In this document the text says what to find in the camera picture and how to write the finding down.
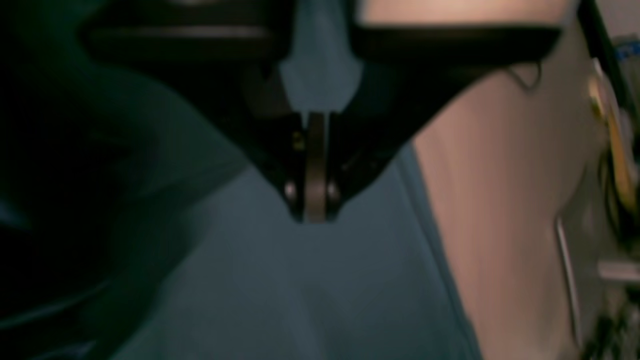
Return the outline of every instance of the gray fabric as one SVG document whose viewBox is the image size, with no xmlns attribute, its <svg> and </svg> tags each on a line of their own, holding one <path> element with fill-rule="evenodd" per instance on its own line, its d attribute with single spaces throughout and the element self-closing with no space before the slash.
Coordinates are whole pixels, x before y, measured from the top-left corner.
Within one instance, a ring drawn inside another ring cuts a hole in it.
<svg viewBox="0 0 640 360">
<path fill-rule="evenodd" d="M 189 212 L 203 239 L 124 359 L 479 359 L 411 149 L 336 224 L 254 170 Z"/>
<path fill-rule="evenodd" d="M 74 26 L 99 2 L 29 0 L 13 27 L 141 148 L 122 164 L 143 176 L 115 227 L 117 276 L 86 315 L 106 353 L 138 329 L 115 359 L 480 359 L 410 147 L 336 223 L 295 224 L 170 89 L 83 54 Z M 340 11 L 300 1 L 282 68 L 297 110 L 340 110 L 357 88 Z"/>
</svg>

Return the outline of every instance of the black bracket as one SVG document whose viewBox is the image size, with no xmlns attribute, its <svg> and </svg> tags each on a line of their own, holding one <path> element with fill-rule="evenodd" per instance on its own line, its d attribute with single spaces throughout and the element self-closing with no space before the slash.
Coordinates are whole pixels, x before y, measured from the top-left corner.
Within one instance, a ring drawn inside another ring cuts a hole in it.
<svg viewBox="0 0 640 360">
<path fill-rule="evenodd" d="M 294 0 L 222 2 L 227 7 L 214 4 L 197 11 L 165 5 L 145 12 L 140 4 L 149 2 L 120 0 L 108 6 L 81 30 L 86 48 L 94 57 L 148 74 L 188 99 L 242 148 L 300 222 L 305 214 L 312 222 L 334 219 L 461 90 L 501 66 L 539 59 L 558 35 L 518 29 L 507 35 L 484 31 L 478 37 L 465 30 L 436 33 L 442 41 L 434 42 L 420 31 L 404 31 L 399 37 L 352 24 L 352 46 L 370 60 L 360 88 L 342 113 L 313 113 L 305 129 L 302 115 L 289 106 L 277 71 L 291 43 Z M 213 15 L 203 16 L 207 11 Z M 544 42 L 518 41 L 535 35 Z M 447 43 L 452 38 L 475 49 L 511 51 L 508 56 L 463 56 Z M 478 38 L 485 41 L 480 44 Z M 415 53 L 428 49 L 425 44 L 437 47 Z M 394 53 L 414 59 L 393 60 L 389 54 Z M 415 58 L 440 53 L 447 56 Z"/>
</svg>

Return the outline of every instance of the black plastic part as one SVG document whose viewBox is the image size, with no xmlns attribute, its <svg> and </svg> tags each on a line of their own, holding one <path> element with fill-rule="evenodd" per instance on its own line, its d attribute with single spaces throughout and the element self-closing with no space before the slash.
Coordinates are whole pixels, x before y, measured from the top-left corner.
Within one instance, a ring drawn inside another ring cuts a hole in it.
<svg viewBox="0 0 640 360">
<path fill-rule="evenodd" d="M 104 61 L 267 61 L 291 43 L 295 0 L 216 1 L 177 6 L 118 0 L 80 32 Z"/>
<path fill-rule="evenodd" d="M 505 66 L 543 58 L 561 32 L 554 28 L 351 28 L 351 46 L 361 58 L 385 63 Z"/>
<path fill-rule="evenodd" d="M 492 69 L 397 70 L 369 64 L 351 104 L 331 118 L 328 218 L 335 218 L 343 204 L 378 178 L 398 150 L 451 99 Z"/>
<path fill-rule="evenodd" d="M 259 115 L 243 84 L 256 67 L 264 70 L 264 81 L 279 76 L 275 63 L 291 44 L 294 0 L 222 1 L 196 8 L 166 1 L 119 0 L 84 27 L 87 48 L 100 60 L 163 81 L 191 101 L 243 149 L 302 221 L 301 116 L 287 101 L 278 115 Z M 353 19 L 353 12 L 348 14 Z M 352 48 L 367 65 L 354 99 L 344 113 L 330 117 L 329 219 L 465 87 L 499 67 L 540 60 L 560 34 L 547 28 L 381 30 L 349 23 Z"/>
<path fill-rule="evenodd" d="M 161 80 L 189 100 L 222 133 L 244 151 L 262 175 L 278 190 L 292 216 L 302 221 L 304 211 L 304 149 L 300 114 L 257 119 L 240 87 L 244 67 L 137 65 L 134 69 Z M 295 185 L 286 192 L 287 183 Z"/>
</svg>

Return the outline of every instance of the yellow object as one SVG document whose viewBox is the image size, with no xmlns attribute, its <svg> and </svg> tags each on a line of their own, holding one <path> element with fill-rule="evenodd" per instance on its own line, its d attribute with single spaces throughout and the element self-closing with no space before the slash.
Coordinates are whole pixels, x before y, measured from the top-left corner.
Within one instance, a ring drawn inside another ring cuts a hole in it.
<svg viewBox="0 0 640 360">
<path fill-rule="evenodd" d="M 637 167 L 633 158 L 631 143 L 622 130 L 622 116 L 615 101 L 611 83 L 596 63 L 598 75 L 589 82 L 589 94 L 596 117 L 609 126 L 611 153 L 618 198 L 623 207 L 638 219 L 636 188 Z"/>
</svg>

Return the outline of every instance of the cable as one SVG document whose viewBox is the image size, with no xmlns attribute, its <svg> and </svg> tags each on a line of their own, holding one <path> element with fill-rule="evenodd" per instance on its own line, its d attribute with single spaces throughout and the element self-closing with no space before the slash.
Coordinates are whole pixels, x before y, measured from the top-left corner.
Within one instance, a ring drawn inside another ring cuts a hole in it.
<svg viewBox="0 0 640 360">
<path fill-rule="evenodd" d="M 538 76 L 536 76 L 536 79 L 531 84 L 527 84 L 527 82 L 522 79 L 522 76 L 518 75 L 512 68 L 508 68 L 505 71 L 524 92 L 529 93 L 537 89 L 542 82 L 542 63 L 540 61 L 536 61 L 536 69 L 538 70 Z"/>
</svg>

